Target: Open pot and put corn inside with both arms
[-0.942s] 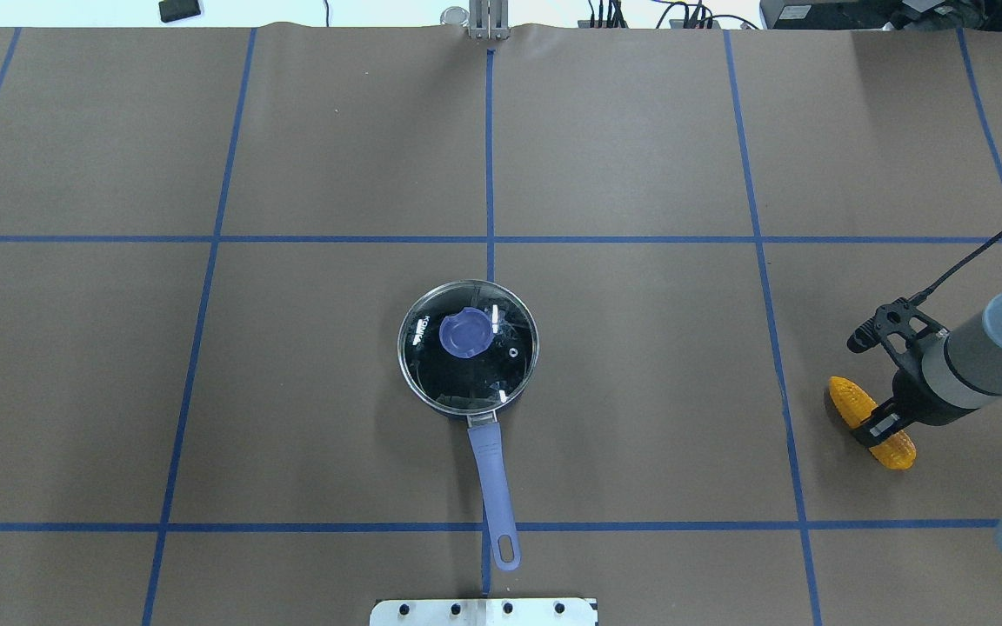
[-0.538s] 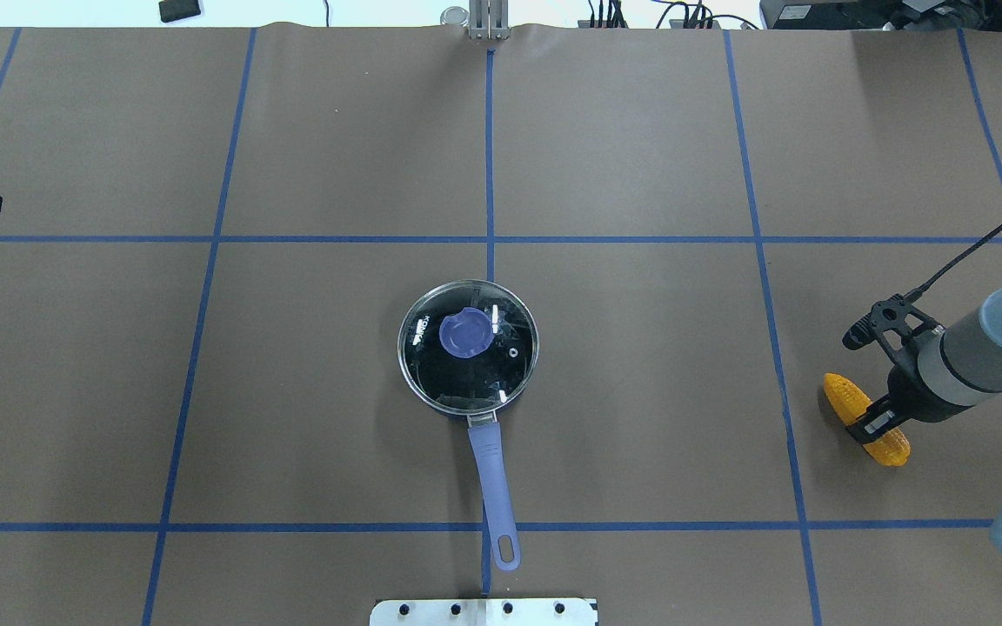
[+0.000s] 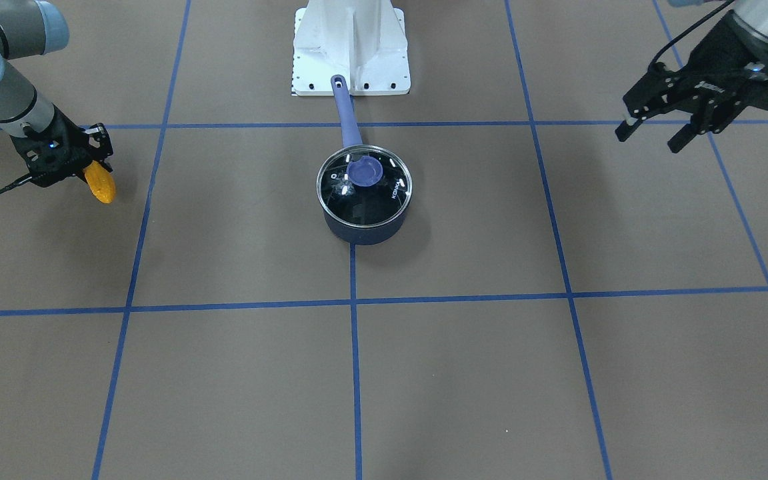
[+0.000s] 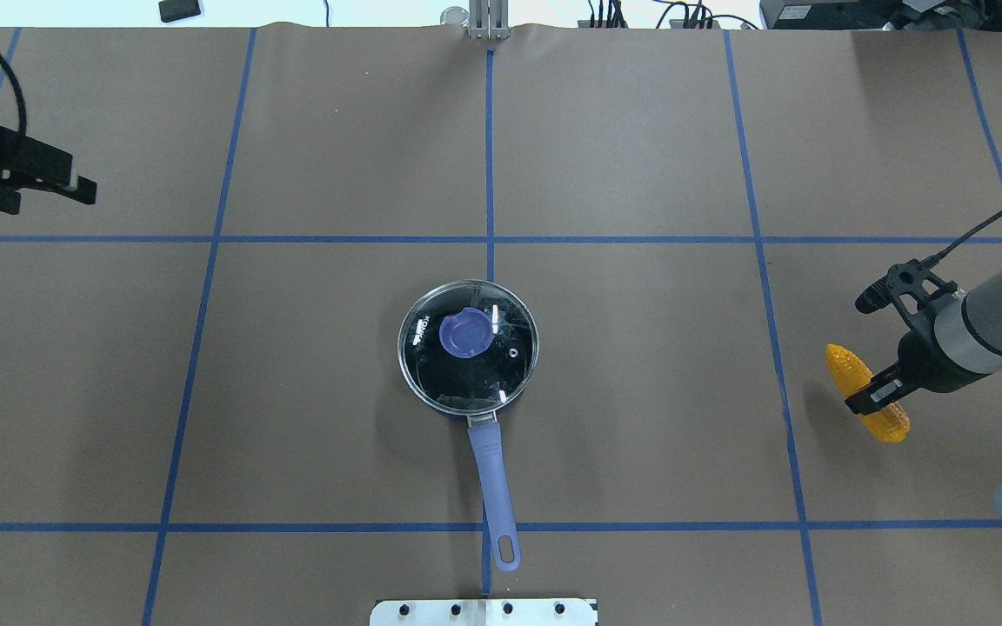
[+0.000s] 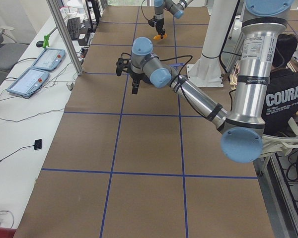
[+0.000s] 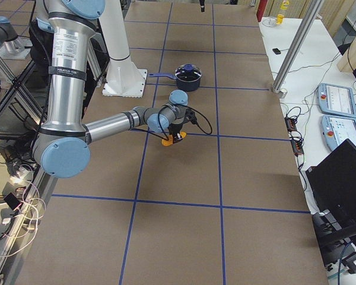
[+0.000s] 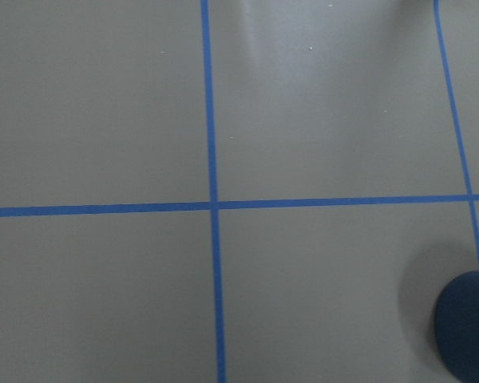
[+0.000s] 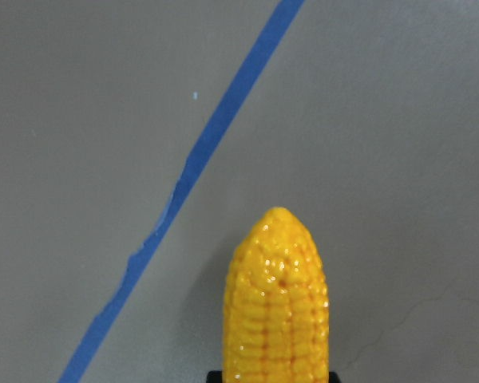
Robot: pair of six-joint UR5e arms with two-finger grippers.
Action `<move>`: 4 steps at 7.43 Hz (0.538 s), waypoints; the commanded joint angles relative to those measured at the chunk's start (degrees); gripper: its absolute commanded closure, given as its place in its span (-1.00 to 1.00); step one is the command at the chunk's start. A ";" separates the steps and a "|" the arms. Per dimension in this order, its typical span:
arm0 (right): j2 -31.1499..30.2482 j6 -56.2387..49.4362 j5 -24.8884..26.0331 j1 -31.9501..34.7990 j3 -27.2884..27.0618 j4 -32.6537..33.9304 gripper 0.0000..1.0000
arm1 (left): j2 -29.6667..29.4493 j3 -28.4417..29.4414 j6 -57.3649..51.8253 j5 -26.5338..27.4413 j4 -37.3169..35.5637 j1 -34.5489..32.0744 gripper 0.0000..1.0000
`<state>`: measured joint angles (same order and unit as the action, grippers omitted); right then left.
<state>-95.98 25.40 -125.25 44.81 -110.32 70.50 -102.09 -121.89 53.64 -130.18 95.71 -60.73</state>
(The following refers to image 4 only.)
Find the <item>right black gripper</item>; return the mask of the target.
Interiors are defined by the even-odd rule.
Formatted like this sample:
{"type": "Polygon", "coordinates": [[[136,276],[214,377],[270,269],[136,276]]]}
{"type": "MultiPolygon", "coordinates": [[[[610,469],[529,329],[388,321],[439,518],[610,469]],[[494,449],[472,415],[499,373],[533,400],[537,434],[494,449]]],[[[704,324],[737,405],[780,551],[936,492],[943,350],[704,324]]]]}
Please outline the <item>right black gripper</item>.
{"type": "Polygon", "coordinates": [[[978,373],[966,371],[910,331],[896,346],[896,363],[874,374],[870,383],[845,398],[845,404],[854,415],[870,416],[901,400],[908,389],[946,395],[977,381],[978,373]]]}

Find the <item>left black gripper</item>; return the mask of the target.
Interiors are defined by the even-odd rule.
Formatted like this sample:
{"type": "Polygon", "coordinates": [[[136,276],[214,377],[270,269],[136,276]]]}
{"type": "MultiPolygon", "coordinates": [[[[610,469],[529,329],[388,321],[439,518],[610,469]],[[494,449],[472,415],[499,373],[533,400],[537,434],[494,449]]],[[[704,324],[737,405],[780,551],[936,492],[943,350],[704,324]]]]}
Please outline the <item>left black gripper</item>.
{"type": "Polygon", "coordinates": [[[0,126],[0,213],[20,213],[23,189],[95,205],[98,185],[78,173],[67,151],[0,126]]]}

